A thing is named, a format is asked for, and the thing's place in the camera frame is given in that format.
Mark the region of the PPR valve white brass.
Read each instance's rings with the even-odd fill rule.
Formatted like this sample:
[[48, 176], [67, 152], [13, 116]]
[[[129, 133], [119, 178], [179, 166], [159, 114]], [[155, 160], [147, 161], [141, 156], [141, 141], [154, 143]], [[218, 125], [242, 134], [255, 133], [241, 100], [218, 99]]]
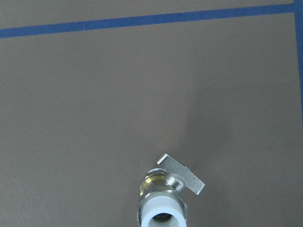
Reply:
[[187, 204], [182, 192], [199, 195], [205, 183], [169, 154], [157, 160], [139, 187], [137, 221], [141, 227], [186, 227]]

